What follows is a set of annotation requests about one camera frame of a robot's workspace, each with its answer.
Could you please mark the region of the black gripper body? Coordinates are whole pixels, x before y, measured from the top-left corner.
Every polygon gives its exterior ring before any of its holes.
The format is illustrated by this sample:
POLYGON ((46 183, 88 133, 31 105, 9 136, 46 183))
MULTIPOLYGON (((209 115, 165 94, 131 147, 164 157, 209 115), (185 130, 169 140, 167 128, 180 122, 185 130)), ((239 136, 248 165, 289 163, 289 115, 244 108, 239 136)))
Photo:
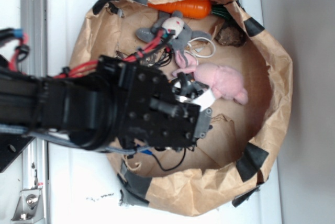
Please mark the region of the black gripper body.
POLYGON ((96 72, 109 82, 115 103, 113 134, 123 149, 194 147, 211 129, 215 98, 191 74, 169 80, 159 69, 100 56, 96 72))

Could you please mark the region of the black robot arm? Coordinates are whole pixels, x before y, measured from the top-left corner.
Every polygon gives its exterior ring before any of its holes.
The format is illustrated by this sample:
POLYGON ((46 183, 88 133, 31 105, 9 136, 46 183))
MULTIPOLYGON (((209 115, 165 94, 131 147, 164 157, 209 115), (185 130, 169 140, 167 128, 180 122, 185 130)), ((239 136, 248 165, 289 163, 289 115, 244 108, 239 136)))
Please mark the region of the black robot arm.
POLYGON ((1 68, 1 132, 72 148, 121 153, 196 146, 212 110, 207 86, 185 74, 101 56, 83 77, 34 77, 1 68))

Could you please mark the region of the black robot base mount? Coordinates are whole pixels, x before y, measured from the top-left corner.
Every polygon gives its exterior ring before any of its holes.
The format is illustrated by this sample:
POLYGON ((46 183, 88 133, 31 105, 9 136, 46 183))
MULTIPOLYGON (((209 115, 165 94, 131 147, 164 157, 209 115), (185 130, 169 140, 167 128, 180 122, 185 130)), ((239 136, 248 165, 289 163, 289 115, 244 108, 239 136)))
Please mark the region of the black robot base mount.
POLYGON ((1 133, 1 173, 6 171, 33 139, 34 137, 1 133))

